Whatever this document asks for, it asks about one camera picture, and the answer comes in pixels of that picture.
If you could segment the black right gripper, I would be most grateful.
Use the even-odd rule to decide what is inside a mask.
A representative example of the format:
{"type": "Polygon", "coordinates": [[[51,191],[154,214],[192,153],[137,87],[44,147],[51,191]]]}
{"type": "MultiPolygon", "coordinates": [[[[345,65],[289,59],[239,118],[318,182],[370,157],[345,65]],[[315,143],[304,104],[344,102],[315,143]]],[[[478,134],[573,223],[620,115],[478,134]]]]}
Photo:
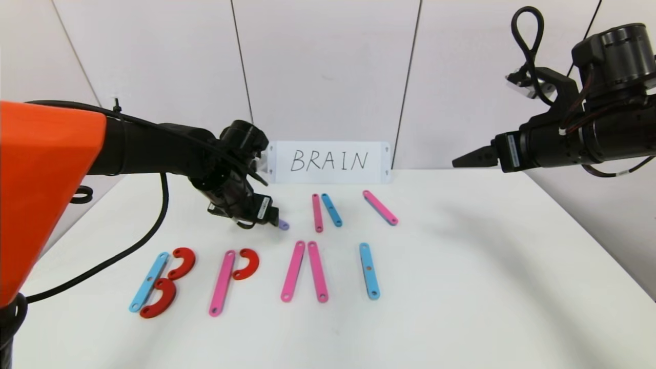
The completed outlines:
{"type": "Polygon", "coordinates": [[[558,125],[543,125],[495,136],[487,145],[452,160],[453,168],[490,168],[501,165],[504,173],[579,165],[581,138],[577,133],[560,135],[558,125]]]}

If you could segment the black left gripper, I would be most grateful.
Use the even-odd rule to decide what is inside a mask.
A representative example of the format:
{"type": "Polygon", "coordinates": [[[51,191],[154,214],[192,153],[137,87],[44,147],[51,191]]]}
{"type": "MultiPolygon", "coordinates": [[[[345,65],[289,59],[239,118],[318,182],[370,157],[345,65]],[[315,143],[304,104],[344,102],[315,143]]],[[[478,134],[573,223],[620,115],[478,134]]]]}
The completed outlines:
{"type": "Polygon", "coordinates": [[[207,190],[211,206],[208,212],[226,217],[238,225],[270,223],[279,226],[279,209],[270,196],[253,191],[246,176],[231,171],[207,190]]]}

